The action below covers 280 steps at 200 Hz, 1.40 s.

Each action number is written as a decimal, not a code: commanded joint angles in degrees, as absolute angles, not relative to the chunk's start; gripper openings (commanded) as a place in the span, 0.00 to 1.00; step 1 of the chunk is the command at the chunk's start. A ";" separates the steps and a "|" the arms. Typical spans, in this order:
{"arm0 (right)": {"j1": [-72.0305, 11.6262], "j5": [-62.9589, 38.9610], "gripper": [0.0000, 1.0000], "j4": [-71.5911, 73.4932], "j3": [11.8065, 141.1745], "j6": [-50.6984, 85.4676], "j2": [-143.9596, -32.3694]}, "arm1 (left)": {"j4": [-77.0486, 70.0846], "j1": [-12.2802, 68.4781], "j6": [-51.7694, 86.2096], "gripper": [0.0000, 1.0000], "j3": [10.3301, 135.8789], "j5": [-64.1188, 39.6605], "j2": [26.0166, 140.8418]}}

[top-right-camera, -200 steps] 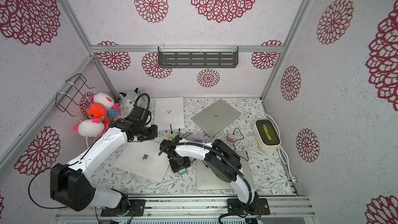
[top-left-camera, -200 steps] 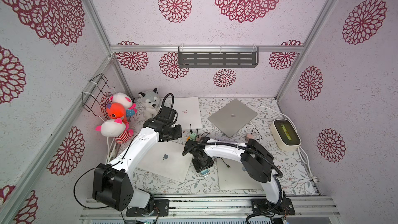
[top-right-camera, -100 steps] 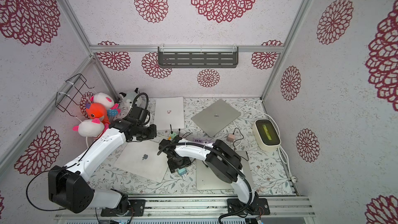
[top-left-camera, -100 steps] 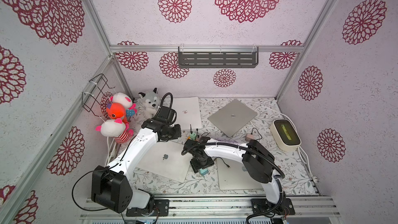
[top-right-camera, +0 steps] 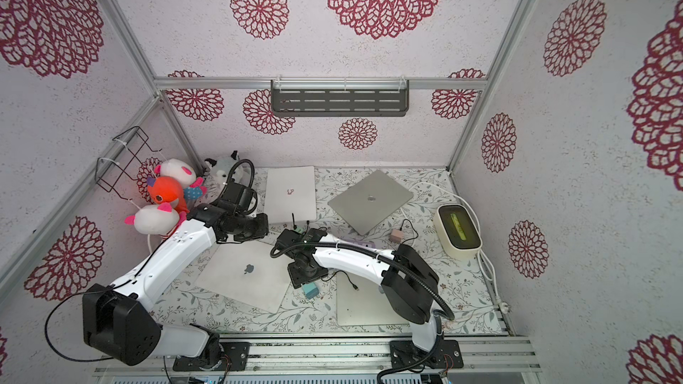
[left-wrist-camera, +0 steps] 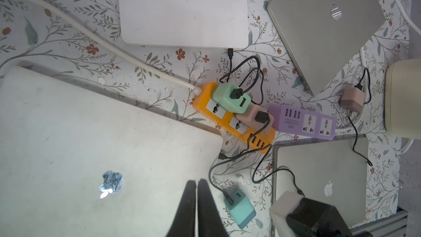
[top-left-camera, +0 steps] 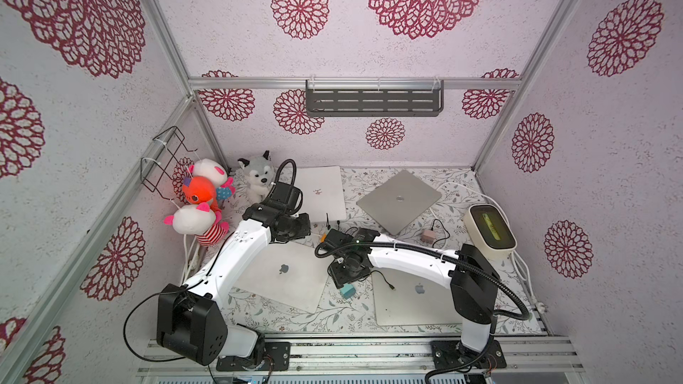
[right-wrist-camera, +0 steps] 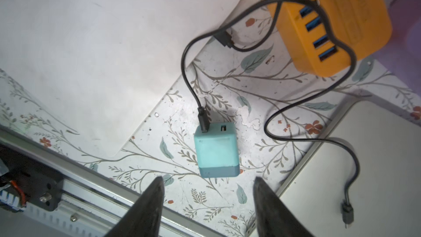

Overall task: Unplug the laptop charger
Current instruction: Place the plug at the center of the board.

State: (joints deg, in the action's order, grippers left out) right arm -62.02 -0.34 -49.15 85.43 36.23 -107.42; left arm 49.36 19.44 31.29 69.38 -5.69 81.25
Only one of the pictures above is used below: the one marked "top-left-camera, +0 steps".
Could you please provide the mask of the teal charger plug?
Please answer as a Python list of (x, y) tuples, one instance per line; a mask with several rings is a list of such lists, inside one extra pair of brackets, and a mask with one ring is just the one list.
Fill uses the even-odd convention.
[(340, 289), (340, 295), (345, 299), (351, 299), (354, 297), (357, 293), (357, 290), (353, 284), (345, 284), (341, 289)]

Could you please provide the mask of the pink charger plug purple strip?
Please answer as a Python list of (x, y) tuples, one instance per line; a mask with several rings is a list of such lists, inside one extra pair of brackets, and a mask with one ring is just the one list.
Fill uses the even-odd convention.
[(437, 234), (433, 229), (425, 229), (421, 234), (421, 241), (425, 244), (433, 244), (437, 240)]

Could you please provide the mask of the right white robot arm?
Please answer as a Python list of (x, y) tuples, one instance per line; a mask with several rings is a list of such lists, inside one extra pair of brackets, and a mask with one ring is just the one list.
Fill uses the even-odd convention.
[(473, 353), (485, 350), (501, 316), (518, 321), (533, 316), (474, 245), (437, 250), (401, 242), (374, 230), (365, 229), (359, 238), (332, 229), (314, 254), (318, 259), (334, 258), (338, 268), (332, 277), (338, 286), (382, 268), (421, 277), (448, 289), (454, 309), (462, 318), (461, 345)]

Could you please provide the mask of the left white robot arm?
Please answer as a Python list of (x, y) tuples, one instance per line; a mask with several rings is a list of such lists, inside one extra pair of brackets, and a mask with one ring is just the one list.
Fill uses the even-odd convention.
[(286, 244), (311, 234), (302, 207), (302, 192), (293, 183), (277, 182), (259, 204), (245, 210), (242, 221), (219, 252), (181, 286), (168, 284), (147, 299), (157, 299), (158, 346), (173, 352), (171, 360), (209, 366), (219, 358), (245, 359), (261, 366), (263, 336), (244, 325), (228, 325), (222, 310), (227, 296), (256, 256), (271, 244)]

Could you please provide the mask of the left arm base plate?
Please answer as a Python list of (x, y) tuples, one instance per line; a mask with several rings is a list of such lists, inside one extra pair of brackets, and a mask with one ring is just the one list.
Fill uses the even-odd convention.
[(218, 372), (283, 372), (289, 369), (292, 344), (288, 341), (258, 343), (250, 357), (220, 356)]

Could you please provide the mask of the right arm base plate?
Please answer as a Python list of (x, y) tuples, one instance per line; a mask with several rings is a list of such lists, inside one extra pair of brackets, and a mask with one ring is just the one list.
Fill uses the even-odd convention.
[(471, 364), (471, 369), (504, 369), (508, 366), (499, 341), (493, 340), (483, 355), (462, 346), (460, 341), (432, 341), (430, 349), (434, 366), (437, 369), (468, 367), (477, 356), (480, 360)]

